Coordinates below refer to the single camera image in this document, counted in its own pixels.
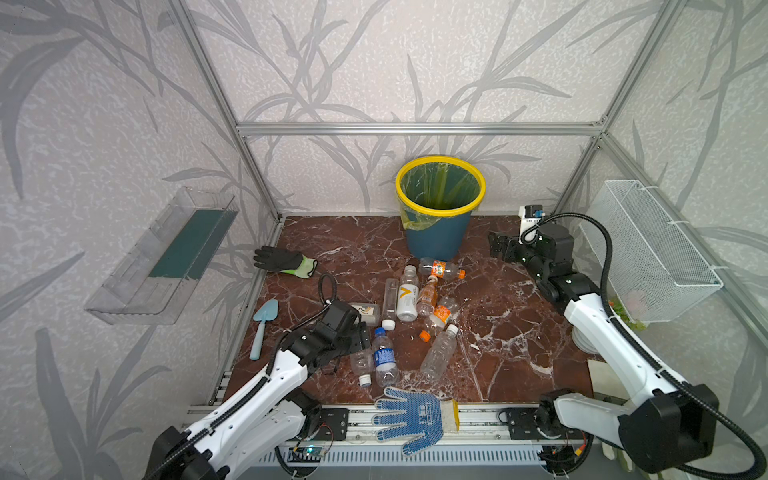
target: blue glove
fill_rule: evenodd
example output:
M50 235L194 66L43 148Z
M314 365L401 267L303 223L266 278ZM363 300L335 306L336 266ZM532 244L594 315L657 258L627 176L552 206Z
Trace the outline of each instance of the blue glove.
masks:
M376 400L376 408L395 410L379 413L373 417L373 425L393 425L379 430L376 438L380 442L400 437L413 436L402 446L402 453L411 456L434 445L442 438L443 427L458 431L458 406L455 400L440 402L429 393L407 392L388 386L384 395L392 398Z

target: clear plastic bottle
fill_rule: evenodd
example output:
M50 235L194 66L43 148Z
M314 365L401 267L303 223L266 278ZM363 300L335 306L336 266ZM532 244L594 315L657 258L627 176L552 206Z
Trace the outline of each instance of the clear plastic bottle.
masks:
M419 315L432 315L435 312L437 300L437 277L430 275L427 284L422 288L419 302L416 304L416 312Z
M371 386L371 373L373 372L373 350L364 349L354 352L349 356L352 371L357 375L360 386Z
M382 328L384 330L395 329L397 318L397 279L388 278L384 285L384 303L382 304Z
M400 290L397 299L397 318L402 322L412 322L416 319L416 299L419 298L419 277L416 267L407 265L400 277Z
M455 263L443 262L431 257L424 257L419 261L419 273L422 275L434 275L446 282L456 280L457 278L461 280L467 274L464 270L458 268L458 265Z
M376 329L376 338L371 345L373 360L376 364L376 383L381 387L395 385L400 380L400 371L395 363L395 350L392 340L386 335L386 330Z
M437 302L437 308L432 315L424 320L424 330L430 336L435 337L445 329L445 325L450 319L456 318L458 312L458 303L450 296L444 296Z
M453 323L445 331L440 332L432 348L422 362L422 374L430 382L437 382L448 368L448 361L456 351L456 336L458 327Z

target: blue trash can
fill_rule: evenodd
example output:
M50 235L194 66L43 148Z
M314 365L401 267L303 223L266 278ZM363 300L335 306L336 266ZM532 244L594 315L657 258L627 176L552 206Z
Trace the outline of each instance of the blue trash can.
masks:
M458 158L433 155L405 164L395 184L411 254L439 260L455 257L469 216L485 196L480 170Z

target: black glove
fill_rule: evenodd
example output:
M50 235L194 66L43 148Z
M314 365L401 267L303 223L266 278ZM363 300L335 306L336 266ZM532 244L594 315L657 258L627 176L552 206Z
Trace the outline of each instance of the black glove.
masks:
M254 250L253 265L268 272L290 273L299 278L310 278L317 268L317 260L307 258L301 252L284 248L261 247Z

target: white metal basket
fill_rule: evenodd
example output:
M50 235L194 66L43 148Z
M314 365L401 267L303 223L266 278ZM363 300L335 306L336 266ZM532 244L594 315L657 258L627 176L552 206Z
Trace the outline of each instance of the white metal basket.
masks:
M611 234L614 254L608 279L633 321L668 322L723 286L712 266L639 181L606 181L587 215ZM580 228L602 264L602 234L586 221L581 221Z

